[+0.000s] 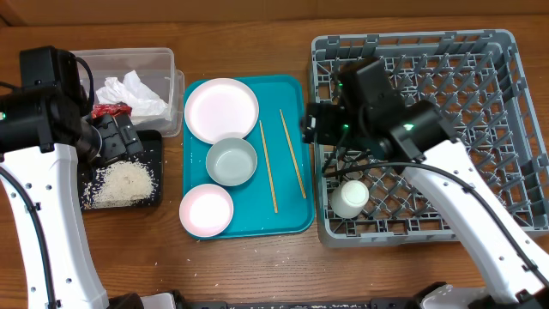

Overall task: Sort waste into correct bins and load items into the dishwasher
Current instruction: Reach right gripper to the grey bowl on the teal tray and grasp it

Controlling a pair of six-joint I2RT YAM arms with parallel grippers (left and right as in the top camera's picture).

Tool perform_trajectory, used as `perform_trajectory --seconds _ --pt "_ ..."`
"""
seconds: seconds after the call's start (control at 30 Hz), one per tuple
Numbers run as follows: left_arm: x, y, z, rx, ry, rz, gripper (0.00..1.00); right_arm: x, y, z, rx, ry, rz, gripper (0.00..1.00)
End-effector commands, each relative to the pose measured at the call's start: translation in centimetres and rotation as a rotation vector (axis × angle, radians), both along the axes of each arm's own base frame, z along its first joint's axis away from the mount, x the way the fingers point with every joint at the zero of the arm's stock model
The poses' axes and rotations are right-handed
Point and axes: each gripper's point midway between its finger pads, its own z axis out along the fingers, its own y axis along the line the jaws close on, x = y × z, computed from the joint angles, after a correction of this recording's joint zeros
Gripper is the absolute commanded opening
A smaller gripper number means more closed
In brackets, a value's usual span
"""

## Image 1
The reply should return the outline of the red snack wrapper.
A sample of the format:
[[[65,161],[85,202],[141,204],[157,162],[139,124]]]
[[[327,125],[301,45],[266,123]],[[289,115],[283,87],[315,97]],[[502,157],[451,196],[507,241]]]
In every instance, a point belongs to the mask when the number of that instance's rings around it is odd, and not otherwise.
[[[117,104],[98,104],[94,105],[92,110],[92,118],[100,118],[106,114],[117,117],[119,115],[128,115],[130,116],[132,112],[132,107],[126,105],[125,103]]]

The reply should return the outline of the white napkin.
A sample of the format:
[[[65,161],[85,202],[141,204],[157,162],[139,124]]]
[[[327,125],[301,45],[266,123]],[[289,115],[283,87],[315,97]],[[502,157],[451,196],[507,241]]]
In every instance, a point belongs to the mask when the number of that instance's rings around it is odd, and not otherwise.
[[[135,70],[127,73],[121,82],[116,77],[107,77],[104,86],[95,91],[102,105],[124,103],[129,106],[132,117],[168,118],[168,104],[144,84]]]

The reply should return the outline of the pile of white rice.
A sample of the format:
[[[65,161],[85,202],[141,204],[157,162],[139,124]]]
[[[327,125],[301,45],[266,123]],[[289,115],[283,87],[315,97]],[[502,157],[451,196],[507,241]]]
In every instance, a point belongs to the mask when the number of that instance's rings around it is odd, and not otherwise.
[[[151,167],[132,161],[97,168],[82,183],[81,206],[85,210],[137,206],[153,199],[160,188]]]

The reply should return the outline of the wooden chopstick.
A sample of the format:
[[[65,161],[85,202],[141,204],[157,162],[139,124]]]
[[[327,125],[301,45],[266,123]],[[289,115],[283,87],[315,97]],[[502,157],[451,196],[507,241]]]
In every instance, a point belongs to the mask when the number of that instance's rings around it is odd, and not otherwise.
[[[276,214],[278,214],[279,213],[278,203],[277,203],[277,198],[276,198],[276,193],[275,193],[275,186],[274,186],[274,181],[273,181],[273,176],[272,176],[271,166],[270,166],[270,160],[269,160],[269,155],[268,155],[268,146],[267,146],[267,141],[266,141],[266,137],[265,137],[265,133],[264,133],[264,128],[263,128],[263,125],[262,125],[262,120],[259,120],[259,126],[260,126],[261,138],[262,138],[262,148],[263,148],[263,153],[264,153],[264,157],[265,157],[265,164],[266,164],[267,174],[268,174],[269,188],[270,188],[271,197],[272,197],[272,203],[273,203],[273,206],[274,206],[274,212]]]
[[[288,149],[289,149],[292,161],[293,161],[293,166],[294,166],[296,177],[297,177],[297,180],[298,180],[298,183],[299,183],[299,188],[301,190],[302,198],[306,199],[307,196],[306,196],[305,186],[304,186],[304,183],[303,183],[303,180],[302,180],[302,177],[301,177],[301,173],[300,173],[300,170],[299,170],[299,165],[298,165],[298,162],[297,162],[297,158],[296,158],[294,150],[293,150],[293,143],[292,143],[292,140],[291,140],[291,137],[290,137],[290,134],[289,134],[289,130],[287,128],[287,123],[286,123],[286,120],[285,120],[285,117],[284,117],[284,113],[281,109],[279,110],[279,112],[280,112],[280,116],[281,116],[282,126],[283,126],[283,129],[285,131],[285,135],[286,135],[286,139],[287,139]]]

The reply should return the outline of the white cup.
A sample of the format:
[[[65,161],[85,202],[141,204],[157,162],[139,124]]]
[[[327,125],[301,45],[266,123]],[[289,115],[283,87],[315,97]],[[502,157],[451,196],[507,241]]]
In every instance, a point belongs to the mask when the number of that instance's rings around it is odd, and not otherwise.
[[[329,202],[340,218],[351,219],[361,213],[370,197],[367,186],[358,180],[350,180],[332,191]]]

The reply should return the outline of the grey bowl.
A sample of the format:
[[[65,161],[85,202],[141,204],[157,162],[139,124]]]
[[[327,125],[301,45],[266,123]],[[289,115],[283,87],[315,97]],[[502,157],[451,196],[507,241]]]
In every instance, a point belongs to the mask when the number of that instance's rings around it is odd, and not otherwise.
[[[251,179],[256,167],[256,151],[245,139],[220,140],[211,146],[206,156],[207,173],[219,185],[242,185]]]

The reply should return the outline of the large white plate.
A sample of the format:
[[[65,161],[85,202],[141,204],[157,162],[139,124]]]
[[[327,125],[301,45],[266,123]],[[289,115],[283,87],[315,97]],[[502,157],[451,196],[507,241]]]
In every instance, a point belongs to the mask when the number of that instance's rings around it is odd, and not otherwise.
[[[184,105],[184,121],[198,140],[215,144],[245,138],[256,125],[259,103],[249,86],[231,78],[208,80],[192,90]]]

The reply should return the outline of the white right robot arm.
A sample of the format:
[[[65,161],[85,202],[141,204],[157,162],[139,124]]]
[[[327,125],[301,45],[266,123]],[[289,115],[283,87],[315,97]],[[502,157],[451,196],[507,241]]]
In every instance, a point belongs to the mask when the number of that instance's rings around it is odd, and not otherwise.
[[[474,167],[454,126],[429,100],[411,106],[381,58],[334,75],[336,103],[310,103],[300,120],[305,143],[368,152],[376,162],[325,177],[392,167],[443,217],[482,275],[455,308],[546,308],[548,255],[516,223]]]

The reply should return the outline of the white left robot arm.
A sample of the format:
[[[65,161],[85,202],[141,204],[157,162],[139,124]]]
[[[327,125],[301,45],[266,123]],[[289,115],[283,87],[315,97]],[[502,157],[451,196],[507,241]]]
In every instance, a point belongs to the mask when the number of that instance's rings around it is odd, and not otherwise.
[[[105,167],[143,150],[126,114],[93,118],[87,63],[53,46],[21,51],[21,85],[1,98],[1,181],[15,219],[31,308],[141,308],[110,298],[91,258],[78,167]]]

